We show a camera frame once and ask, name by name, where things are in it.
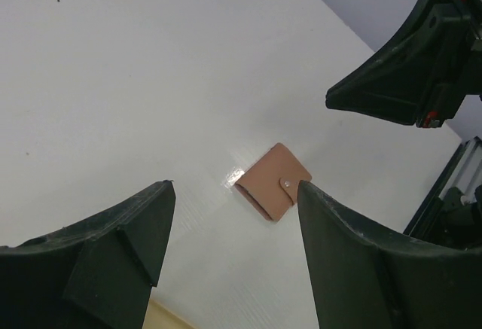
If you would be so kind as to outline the tan leather card holder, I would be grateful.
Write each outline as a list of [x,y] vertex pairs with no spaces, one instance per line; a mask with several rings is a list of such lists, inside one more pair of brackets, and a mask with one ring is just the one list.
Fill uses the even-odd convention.
[[265,219],[278,222],[297,204],[299,183],[311,180],[298,158],[278,142],[237,179],[234,187]]

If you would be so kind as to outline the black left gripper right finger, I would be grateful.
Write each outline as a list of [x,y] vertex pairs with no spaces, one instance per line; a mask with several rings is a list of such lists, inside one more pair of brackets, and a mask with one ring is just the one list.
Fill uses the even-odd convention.
[[298,216],[322,328],[479,328],[481,250],[396,232],[314,184]]

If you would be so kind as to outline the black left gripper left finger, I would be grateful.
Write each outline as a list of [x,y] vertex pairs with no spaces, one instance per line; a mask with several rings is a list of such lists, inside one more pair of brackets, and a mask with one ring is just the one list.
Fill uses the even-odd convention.
[[141,328],[175,208],[171,181],[1,249],[3,328]]

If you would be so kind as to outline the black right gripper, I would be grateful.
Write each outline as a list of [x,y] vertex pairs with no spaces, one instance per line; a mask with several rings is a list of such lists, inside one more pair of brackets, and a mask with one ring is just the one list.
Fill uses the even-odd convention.
[[466,96],[481,96],[481,0],[416,5],[325,104],[427,129],[454,118]]

